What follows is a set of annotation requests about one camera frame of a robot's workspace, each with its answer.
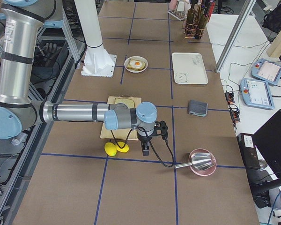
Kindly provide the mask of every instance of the silver ladle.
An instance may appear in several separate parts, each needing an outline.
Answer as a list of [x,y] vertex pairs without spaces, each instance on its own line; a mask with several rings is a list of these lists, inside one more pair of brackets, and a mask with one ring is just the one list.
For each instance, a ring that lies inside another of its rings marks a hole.
[[207,170],[215,166],[214,161],[212,160],[211,154],[208,152],[196,152],[191,155],[191,161],[188,163],[182,163],[175,165],[175,168],[181,168],[186,166],[192,166],[196,170]]

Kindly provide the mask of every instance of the white pillar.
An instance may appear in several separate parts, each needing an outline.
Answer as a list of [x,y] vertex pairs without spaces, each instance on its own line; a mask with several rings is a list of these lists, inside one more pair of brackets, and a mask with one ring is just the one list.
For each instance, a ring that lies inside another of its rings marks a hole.
[[82,75],[112,77],[116,55],[104,49],[95,0],[75,0],[86,44]]

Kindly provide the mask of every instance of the yellow lemon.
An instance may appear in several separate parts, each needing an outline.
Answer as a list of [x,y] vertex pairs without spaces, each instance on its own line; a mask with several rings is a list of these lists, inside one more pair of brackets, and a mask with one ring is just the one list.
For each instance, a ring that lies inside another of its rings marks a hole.
[[[118,142],[119,146],[123,147],[124,146],[124,142]],[[125,145],[125,147],[123,149],[121,149],[117,144],[116,144],[116,148],[118,151],[120,152],[128,152],[129,151],[129,146],[128,144]]]
[[115,156],[117,153],[116,146],[111,142],[107,142],[104,146],[104,149],[105,149],[106,154],[109,156]]

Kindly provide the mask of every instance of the blue cable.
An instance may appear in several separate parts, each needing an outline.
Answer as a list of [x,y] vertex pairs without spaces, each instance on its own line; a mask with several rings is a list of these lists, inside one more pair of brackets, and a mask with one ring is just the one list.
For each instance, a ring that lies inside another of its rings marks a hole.
[[272,216],[272,213],[273,213],[273,210],[274,210],[274,206],[275,206],[276,201],[277,201],[277,199],[278,199],[278,197],[279,197],[280,195],[281,195],[281,191],[277,194],[277,196],[276,196],[276,198],[275,198],[275,201],[274,201],[274,203],[273,203],[270,216],[268,217],[267,225],[270,225],[270,220],[271,220],[271,216]]

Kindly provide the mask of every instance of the pink bowl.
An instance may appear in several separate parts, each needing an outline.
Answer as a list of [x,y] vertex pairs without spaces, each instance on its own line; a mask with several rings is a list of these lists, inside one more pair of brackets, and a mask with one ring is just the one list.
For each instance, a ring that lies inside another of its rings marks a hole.
[[208,153],[210,153],[211,159],[212,159],[212,161],[214,162],[214,166],[210,167],[210,168],[207,169],[207,170],[196,170],[195,168],[193,168],[193,167],[190,165],[191,170],[192,170],[196,175],[199,175],[199,176],[209,176],[209,175],[213,174],[213,173],[215,172],[215,170],[216,170],[216,160],[215,160],[215,157],[213,156],[213,154],[212,154],[210,151],[206,150],[206,149],[195,149],[195,150],[193,150],[193,151],[189,154],[188,161],[191,160],[193,153],[196,153],[196,152],[208,152]]

